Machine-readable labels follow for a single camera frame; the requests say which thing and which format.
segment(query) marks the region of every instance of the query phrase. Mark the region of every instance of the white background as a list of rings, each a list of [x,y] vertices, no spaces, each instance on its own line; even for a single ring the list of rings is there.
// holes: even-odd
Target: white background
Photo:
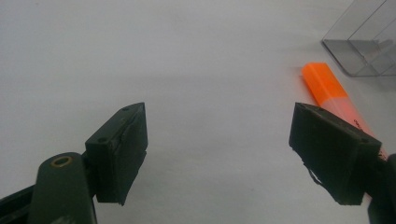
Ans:
[[[368,223],[289,147],[300,69],[326,62],[389,154],[396,77],[351,78],[320,45],[351,0],[0,2],[0,198],[45,159],[82,153],[145,102],[148,155],[105,223]]]

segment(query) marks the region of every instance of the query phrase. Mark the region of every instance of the orange highlighter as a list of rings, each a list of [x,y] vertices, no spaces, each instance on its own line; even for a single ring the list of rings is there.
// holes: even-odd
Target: orange highlighter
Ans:
[[[308,63],[303,67],[302,72],[305,83],[320,107],[374,136],[326,63]],[[384,161],[388,159],[383,148],[381,148],[379,156]]]

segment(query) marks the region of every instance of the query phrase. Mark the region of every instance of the black plastic part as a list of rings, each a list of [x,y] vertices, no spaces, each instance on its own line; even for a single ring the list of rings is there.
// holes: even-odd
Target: black plastic part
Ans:
[[[296,103],[289,145],[338,203],[361,204],[365,191],[378,192],[381,143],[329,111]]]
[[[368,208],[370,223],[396,223],[396,154],[388,157],[381,187]]]
[[[125,203],[147,146],[144,103],[122,108],[87,140],[88,162],[98,169],[99,203]]]
[[[79,154],[60,154],[40,165],[28,223],[96,223]]]
[[[0,224],[26,223],[34,186],[0,200]]]

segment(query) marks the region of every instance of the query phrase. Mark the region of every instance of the clear plastic box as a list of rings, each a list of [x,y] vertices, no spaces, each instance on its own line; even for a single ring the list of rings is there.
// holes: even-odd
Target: clear plastic box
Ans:
[[[347,75],[396,75],[396,0],[355,0],[322,43]]]

